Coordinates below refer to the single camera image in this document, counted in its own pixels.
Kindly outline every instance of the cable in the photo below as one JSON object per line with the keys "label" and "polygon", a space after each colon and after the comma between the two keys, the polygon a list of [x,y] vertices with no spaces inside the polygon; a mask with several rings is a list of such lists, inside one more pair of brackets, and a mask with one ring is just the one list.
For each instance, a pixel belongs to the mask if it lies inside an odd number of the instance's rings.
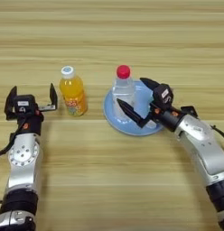
{"label": "cable", "polygon": [[21,123],[21,125],[17,128],[17,130],[15,131],[15,133],[14,133],[12,139],[10,140],[10,142],[8,143],[8,145],[4,149],[2,149],[0,151],[0,156],[6,154],[12,148],[12,146],[14,145],[14,139],[15,139],[15,137],[19,134],[19,132],[23,128],[23,126],[26,123],[26,121],[27,121],[27,118],[25,118],[23,120],[23,122]]}
{"label": "cable", "polygon": [[217,128],[216,125],[211,126],[211,128],[212,128],[213,130],[215,130],[216,132],[218,132],[221,136],[224,137],[224,132],[222,132],[221,130],[219,130],[219,128]]}

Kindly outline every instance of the orange juice bottle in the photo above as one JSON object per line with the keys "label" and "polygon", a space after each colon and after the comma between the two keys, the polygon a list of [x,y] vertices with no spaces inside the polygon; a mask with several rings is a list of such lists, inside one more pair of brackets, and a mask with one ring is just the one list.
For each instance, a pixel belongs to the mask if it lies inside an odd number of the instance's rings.
{"label": "orange juice bottle", "polygon": [[61,73],[60,90],[65,105],[71,115],[81,116],[88,108],[83,82],[70,66],[63,67]]}

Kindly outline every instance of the blue plate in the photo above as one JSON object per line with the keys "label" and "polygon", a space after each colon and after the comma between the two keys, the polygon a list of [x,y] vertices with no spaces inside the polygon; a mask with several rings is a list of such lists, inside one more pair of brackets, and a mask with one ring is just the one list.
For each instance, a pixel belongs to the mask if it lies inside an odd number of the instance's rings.
{"label": "blue plate", "polygon": [[[143,118],[145,118],[150,111],[149,105],[153,100],[152,94],[152,90],[147,88],[142,81],[135,81],[135,111]],[[144,128],[140,128],[132,120],[127,120],[127,122],[125,123],[117,120],[113,110],[112,90],[107,93],[103,107],[104,115],[108,122],[118,131],[124,134],[144,136],[149,134],[155,134],[163,129],[161,125],[155,125],[154,122],[150,122],[150,124],[148,124]]]}

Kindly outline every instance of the table surface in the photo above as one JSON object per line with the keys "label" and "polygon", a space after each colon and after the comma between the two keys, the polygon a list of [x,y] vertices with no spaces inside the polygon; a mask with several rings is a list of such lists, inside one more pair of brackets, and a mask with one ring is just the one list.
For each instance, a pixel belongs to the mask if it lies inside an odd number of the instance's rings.
{"label": "table surface", "polygon": [[[89,111],[45,114],[38,230],[219,230],[186,151],[162,131],[131,137],[102,112],[120,64],[134,79],[170,84],[175,106],[194,105],[224,130],[224,0],[0,0],[0,148],[16,128],[5,98],[49,101],[61,67],[82,77]],[[224,147],[224,141],[218,136]],[[0,158],[0,198],[9,173]]]}

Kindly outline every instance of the plastic water bottle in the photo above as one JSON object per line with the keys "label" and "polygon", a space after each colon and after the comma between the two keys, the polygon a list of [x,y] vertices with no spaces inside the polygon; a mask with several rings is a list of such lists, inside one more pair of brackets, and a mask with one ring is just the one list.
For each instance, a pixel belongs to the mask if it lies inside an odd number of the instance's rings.
{"label": "plastic water bottle", "polygon": [[130,68],[126,65],[117,68],[117,78],[112,89],[114,114],[118,121],[127,123],[130,121],[125,115],[117,99],[126,101],[129,105],[135,106],[135,84],[130,77]]}

